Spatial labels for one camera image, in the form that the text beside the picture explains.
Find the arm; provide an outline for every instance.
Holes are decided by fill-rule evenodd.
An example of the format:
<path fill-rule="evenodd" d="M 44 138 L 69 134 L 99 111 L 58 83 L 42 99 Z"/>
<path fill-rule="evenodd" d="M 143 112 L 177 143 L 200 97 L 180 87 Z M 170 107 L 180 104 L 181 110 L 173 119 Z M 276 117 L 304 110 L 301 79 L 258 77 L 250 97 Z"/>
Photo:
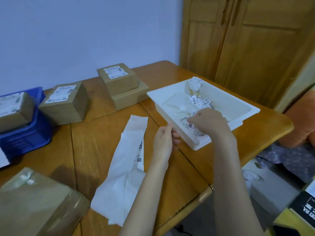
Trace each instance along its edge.
<path fill-rule="evenodd" d="M 247 192 L 238 157 L 236 138 L 219 111 L 205 108 L 190 119 L 208 134 L 215 148 L 214 207 L 220 236 L 263 236 Z"/>
<path fill-rule="evenodd" d="M 170 125 L 161 127 L 156 133 L 149 170 L 120 231 L 120 236 L 152 235 L 168 160 L 172 152 L 173 142 L 179 143 L 179 140 L 175 139 L 178 137 L 178 133 Z"/>

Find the wooden cabinet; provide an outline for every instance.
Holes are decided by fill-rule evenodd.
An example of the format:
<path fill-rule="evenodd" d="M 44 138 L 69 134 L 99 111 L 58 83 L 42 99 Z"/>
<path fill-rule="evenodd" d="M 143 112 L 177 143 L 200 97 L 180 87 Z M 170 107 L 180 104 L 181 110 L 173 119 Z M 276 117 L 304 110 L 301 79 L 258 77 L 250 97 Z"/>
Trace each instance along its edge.
<path fill-rule="evenodd" d="M 315 0 L 185 0 L 180 65 L 273 108 L 315 49 L 314 26 Z"/>

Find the black book cover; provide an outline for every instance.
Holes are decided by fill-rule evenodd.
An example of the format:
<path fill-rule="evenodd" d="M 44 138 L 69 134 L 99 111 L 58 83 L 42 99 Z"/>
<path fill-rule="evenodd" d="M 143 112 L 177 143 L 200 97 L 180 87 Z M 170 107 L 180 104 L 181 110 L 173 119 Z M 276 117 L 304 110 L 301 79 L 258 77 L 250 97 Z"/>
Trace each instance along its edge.
<path fill-rule="evenodd" d="M 291 203 L 289 209 L 315 229 L 315 197 L 302 191 Z"/>

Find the cabinet handle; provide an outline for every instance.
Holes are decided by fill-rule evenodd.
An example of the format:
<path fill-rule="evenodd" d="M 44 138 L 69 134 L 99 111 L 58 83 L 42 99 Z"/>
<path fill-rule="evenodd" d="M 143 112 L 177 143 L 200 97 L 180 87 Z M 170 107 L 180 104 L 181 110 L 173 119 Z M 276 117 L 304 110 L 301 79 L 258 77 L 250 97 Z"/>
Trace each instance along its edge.
<path fill-rule="evenodd" d="M 233 15 L 233 19 L 232 19 L 232 26 L 235 26 L 235 22 L 236 22 L 238 13 L 239 13 L 239 8 L 241 7 L 241 3 L 242 3 L 242 0 L 237 0 L 235 11 L 234 11 L 234 15 Z"/>
<path fill-rule="evenodd" d="M 221 25 L 223 25 L 224 22 L 225 22 L 226 11 L 227 11 L 227 9 L 229 7 L 229 4 L 230 4 L 230 0 L 226 0 L 225 1 L 225 6 L 224 6 L 224 10 L 223 10 L 223 13 L 222 13 Z"/>

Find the hand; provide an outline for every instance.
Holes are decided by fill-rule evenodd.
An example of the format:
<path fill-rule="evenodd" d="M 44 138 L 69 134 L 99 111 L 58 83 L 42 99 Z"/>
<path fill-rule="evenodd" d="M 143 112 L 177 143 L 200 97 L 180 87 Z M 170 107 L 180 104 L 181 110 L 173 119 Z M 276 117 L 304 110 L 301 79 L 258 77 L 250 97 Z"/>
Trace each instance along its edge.
<path fill-rule="evenodd" d="M 187 122 L 194 124 L 199 131 L 209 135 L 212 140 L 231 134 L 226 118 L 219 111 L 211 108 L 199 110 L 194 116 L 188 118 Z"/>
<path fill-rule="evenodd" d="M 172 125 L 160 127 L 153 141 L 153 158 L 151 164 L 165 163 L 168 166 L 168 160 L 172 149 L 177 148 L 174 144 L 179 144 L 179 134 Z"/>

